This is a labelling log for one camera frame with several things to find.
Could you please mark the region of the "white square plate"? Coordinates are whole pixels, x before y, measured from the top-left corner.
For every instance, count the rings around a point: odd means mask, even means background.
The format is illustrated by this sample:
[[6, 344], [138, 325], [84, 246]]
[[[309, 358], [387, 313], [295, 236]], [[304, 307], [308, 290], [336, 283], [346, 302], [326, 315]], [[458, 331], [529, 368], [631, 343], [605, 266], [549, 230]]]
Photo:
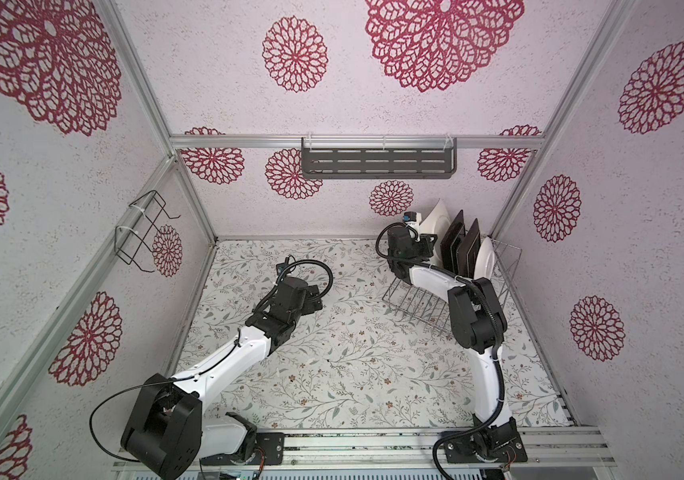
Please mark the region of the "white square plate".
[[436, 235], [437, 239], [433, 248], [433, 255], [430, 263], [436, 266], [443, 266], [443, 255], [441, 252], [441, 242], [444, 239], [452, 220], [443, 200], [439, 200], [427, 217], [420, 223], [419, 231], [421, 234]]

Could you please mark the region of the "large black square plate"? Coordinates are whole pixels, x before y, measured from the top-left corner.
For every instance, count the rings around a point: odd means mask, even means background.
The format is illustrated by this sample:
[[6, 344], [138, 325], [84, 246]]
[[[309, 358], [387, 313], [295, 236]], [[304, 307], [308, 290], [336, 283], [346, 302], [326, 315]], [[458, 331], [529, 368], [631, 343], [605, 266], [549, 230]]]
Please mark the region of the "large black square plate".
[[443, 268], [453, 273], [458, 272], [458, 249], [466, 235], [464, 211], [460, 210], [440, 244]]

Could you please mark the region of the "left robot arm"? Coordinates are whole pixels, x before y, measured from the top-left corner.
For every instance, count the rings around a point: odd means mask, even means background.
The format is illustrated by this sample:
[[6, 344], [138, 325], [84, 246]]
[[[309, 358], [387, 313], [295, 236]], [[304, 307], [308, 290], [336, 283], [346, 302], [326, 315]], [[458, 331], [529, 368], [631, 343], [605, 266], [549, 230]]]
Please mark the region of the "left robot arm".
[[162, 479], [177, 479], [194, 462], [217, 456], [251, 461], [257, 427], [233, 412], [207, 424], [204, 414], [235, 380], [290, 339], [300, 317], [321, 310], [322, 296], [318, 286], [289, 276], [228, 344], [172, 377], [149, 377], [139, 389], [121, 447]]

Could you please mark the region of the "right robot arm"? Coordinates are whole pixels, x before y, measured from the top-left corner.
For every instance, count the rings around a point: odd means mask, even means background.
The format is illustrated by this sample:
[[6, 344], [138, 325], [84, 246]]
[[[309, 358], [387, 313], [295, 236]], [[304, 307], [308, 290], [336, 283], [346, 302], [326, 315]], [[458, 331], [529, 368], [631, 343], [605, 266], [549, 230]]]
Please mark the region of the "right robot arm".
[[[387, 240], [387, 251], [380, 240]], [[428, 262], [437, 237], [420, 234], [404, 223], [386, 226], [377, 237], [375, 251], [400, 281], [442, 301], [449, 312], [453, 339], [469, 352], [474, 387], [474, 425], [449, 434], [433, 447], [452, 444], [485, 462], [511, 462], [521, 457], [517, 424], [506, 399], [501, 354], [507, 320], [491, 281], [468, 279]]]

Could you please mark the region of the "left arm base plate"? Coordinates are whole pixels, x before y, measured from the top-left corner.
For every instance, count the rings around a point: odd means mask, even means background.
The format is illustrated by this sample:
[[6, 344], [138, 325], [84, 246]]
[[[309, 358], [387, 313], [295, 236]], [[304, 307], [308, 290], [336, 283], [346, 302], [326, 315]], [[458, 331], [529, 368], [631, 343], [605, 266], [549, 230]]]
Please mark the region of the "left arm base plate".
[[203, 457], [204, 466], [266, 466], [283, 462], [286, 435], [278, 433], [247, 433], [244, 442], [232, 454], [220, 453]]

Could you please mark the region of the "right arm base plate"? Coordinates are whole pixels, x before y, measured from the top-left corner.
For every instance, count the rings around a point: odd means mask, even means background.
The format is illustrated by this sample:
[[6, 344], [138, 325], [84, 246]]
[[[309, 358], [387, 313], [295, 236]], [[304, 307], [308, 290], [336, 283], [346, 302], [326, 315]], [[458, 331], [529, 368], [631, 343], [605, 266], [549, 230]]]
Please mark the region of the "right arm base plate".
[[449, 436], [442, 444], [450, 464], [459, 463], [524, 463], [528, 454], [517, 428], [510, 417], [499, 426], [490, 426], [472, 435]]

